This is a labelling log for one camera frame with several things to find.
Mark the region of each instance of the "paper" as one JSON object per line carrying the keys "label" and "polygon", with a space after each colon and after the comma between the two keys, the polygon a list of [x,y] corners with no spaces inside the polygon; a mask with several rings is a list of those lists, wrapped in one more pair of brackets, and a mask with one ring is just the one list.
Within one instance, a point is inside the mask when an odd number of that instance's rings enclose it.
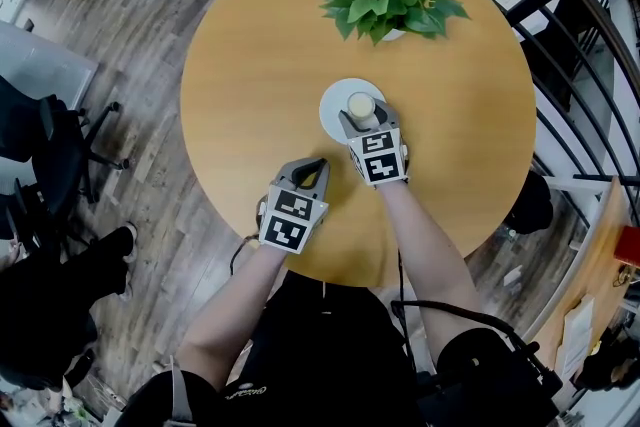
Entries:
{"label": "paper", "polygon": [[555,364],[555,372],[563,381],[568,381],[576,373],[589,353],[593,306],[594,298],[587,294],[564,317],[562,345],[558,347]]}

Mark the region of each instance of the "black cable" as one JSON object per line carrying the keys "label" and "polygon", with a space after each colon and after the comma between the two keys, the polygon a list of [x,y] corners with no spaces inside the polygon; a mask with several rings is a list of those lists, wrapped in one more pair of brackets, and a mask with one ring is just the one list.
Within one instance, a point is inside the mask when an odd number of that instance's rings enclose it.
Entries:
{"label": "black cable", "polygon": [[236,261],[237,256],[240,254],[240,251],[242,251],[242,248],[247,245],[247,242],[249,242],[250,240],[256,240],[257,238],[258,238],[258,234],[254,233],[253,235],[249,235],[244,239],[242,239],[242,242],[238,246],[238,249],[236,249],[236,252],[233,253],[233,256],[231,257],[231,261],[229,262],[229,272],[231,272],[232,276],[233,276],[233,264]]}
{"label": "black cable", "polygon": [[456,315],[458,317],[463,317],[463,318],[478,322],[480,324],[488,325],[490,327],[497,329],[498,331],[501,331],[502,333],[507,335],[507,337],[509,338],[513,346],[516,349],[523,351],[527,359],[533,364],[534,367],[536,367],[536,370],[540,373],[540,375],[543,378],[543,386],[549,389],[557,388],[555,391],[558,391],[562,387],[562,383],[560,382],[560,379],[555,374],[555,372],[545,367],[540,362],[540,360],[534,355],[535,350],[537,349],[537,347],[539,347],[537,343],[534,342],[533,344],[531,344],[531,346],[527,345],[524,342],[524,340],[516,334],[513,327],[511,327],[508,323],[492,315],[487,315],[486,313],[479,313],[476,311],[466,310],[458,306],[453,306],[451,304],[441,303],[438,301],[405,301],[402,257],[400,255],[399,250],[398,250],[398,270],[400,272],[400,301],[391,301],[391,311],[398,318],[398,321],[402,326],[402,331],[406,341],[407,356],[409,357],[411,366],[414,369],[414,375],[415,375],[416,366],[415,366],[415,359],[413,357],[413,352],[411,350],[411,344],[409,343],[407,320],[406,320],[405,311],[404,311],[405,306],[418,306],[420,308],[433,308],[436,310],[441,310],[447,313],[451,313],[452,315]]}

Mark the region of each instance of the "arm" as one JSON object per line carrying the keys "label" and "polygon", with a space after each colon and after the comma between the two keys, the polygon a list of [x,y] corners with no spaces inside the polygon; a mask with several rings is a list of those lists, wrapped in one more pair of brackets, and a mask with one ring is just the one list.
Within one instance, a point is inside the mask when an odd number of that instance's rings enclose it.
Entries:
{"label": "arm", "polygon": [[[403,181],[378,185],[396,234],[402,262],[416,297],[481,311],[481,300],[464,259],[447,234]],[[434,359],[459,334],[484,327],[448,313],[421,308],[427,343]]]}
{"label": "arm", "polygon": [[217,391],[226,384],[251,337],[287,253],[260,246],[209,300],[178,349],[182,370],[199,375]]}
{"label": "arm", "polygon": [[20,255],[20,243],[16,237],[9,241],[9,248],[9,254],[0,258],[0,272],[7,270],[16,263],[16,260]]}

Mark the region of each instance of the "wooden desk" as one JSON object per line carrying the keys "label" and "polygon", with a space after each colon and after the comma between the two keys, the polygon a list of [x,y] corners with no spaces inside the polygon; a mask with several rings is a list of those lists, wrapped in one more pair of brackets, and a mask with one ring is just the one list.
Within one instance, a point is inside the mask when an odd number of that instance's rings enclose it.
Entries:
{"label": "wooden desk", "polygon": [[343,42],[322,0],[215,0],[189,50],[182,126],[196,175],[241,235],[280,167],[331,162],[329,215],[289,268],[352,286],[397,280],[396,245],[377,193],[322,129],[320,98],[337,80],[377,85],[398,111],[411,188],[463,255],[515,202],[531,162],[535,99],[524,55],[491,0],[461,0],[472,20],[448,39],[407,34],[373,47]]}
{"label": "wooden desk", "polygon": [[616,178],[600,200],[598,215],[574,263],[547,307],[523,337],[527,342],[534,339],[540,344],[538,358],[548,367],[554,368],[555,365],[556,352],[562,343],[565,315],[580,303],[585,294],[591,294],[595,299],[591,349],[615,315],[629,285],[613,286],[618,269],[623,265],[614,259],[613,253],[622,228],[628,224],[624,191]]}

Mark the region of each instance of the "metal railing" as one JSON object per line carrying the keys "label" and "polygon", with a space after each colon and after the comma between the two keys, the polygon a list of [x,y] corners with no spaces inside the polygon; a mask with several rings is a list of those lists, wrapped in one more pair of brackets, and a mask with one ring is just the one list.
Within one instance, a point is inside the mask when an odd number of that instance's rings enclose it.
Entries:
{"label": "metal railing", "polygon": [[[613,166],[616,169],[618,175],[623,177],[622,183],[625,186],[626,193],[630,202],[630,209],[633,217],[633,221],[636,225],[640,225],[640,218],[636,208],[637,198],[634,198],[634,194],[631,187],[637,187],[640,182],[634,181],[635,177],[625,176],[624,169],[620,164],[620,159],[616,155],[607,135],[607,130],[600,124],[598,118],[594,114],[589,102],[584,98],[578,88],[574,85],[574,78],[578,71],[584,69],[586,73],[593,80],[597,90],[602,95],[604,102],[608,109],[611,111],[611,115],[615,122],[618,124],[620,131],[623,135],[624,141],[628,147],[628,150],[632,156],[633,163],[635,165],[636,175],[640,175],[640,156],[638,154],[638,148],[631,137],[629,127],[627,127],[625,120],[622,117],[620,109],[616,105],[613,95],[609,88],[607,88],[605,81],[601,75],[595,69],[593,63],[589,59],[589,53],[593,49],[595,42],[598,38],[602,38],[606,46],[609,48],[613,59],[617,62],[622,70],[625,78],[629,83],[629,87],[633,93],[635,101],[640,106],[640,70],[636,66],[635,59],[631,54],[629,48],[625,44],[622,36],[618,32],[615,25],[612,23],[609,14],[606,11],[606,1],[602,2],[598,0],[575,0],[586,11],[588,17],[590,17],[591,29],[579,37],[578,34],[572,34],[567,27],[558,19],[558,17],[546,7],[551,0],[521,0],[508,10],[504,10],[503,14],[506,17],[510,25],[522,36],[523,40],[527,42],[532,49],[538,53],[538,55],[546,62],[548,69],[550,69],[555,77],[559,79],[559,83],[563,85],[565,91],[567,91],[571,98],[575,99],[578,106],[584,112],[590,125],[593,127],[594,132],[597,135],[598,140],[604,147],[606,154],[611,159]],[[571,53],[571,66],[570,69],[563,68],[559,64],[558,59],[551,55],[548,48],[545,47],[543,42],[538,36],[532,35],[523,25],[522,22],[531,14],[540,12],[548,21],[549,27],[557,31],[565,40],[566,46],[564,51]],[[558,99],[551,92],[550,88],[545,84],[543,80],[537,76],[536,70],[532,69],[532,82],[542,92],[542,94],[549,100],[553,108],[562,117],[569,130],[576,137],[576,140],[582,146],[585,154],[588,156],[593,168],[597,171],[598,177],[606,177],[603,164],[595,155],[593,149],[589,145],[585,135],[579,130],[574,121],[571,119],[567,110],[561,105]],[[553,137],[557,140],[561,148],[566,152],[571,162],[575,165],[578,171],[576,176],[589,177],[589,173],[585,171],[583,163],[580,162],[575,152],[572,151],[566,141],[562,139],[561,134],[556,128],[549,122],[544,114],[538,110],[538,119],[545,126]]]}

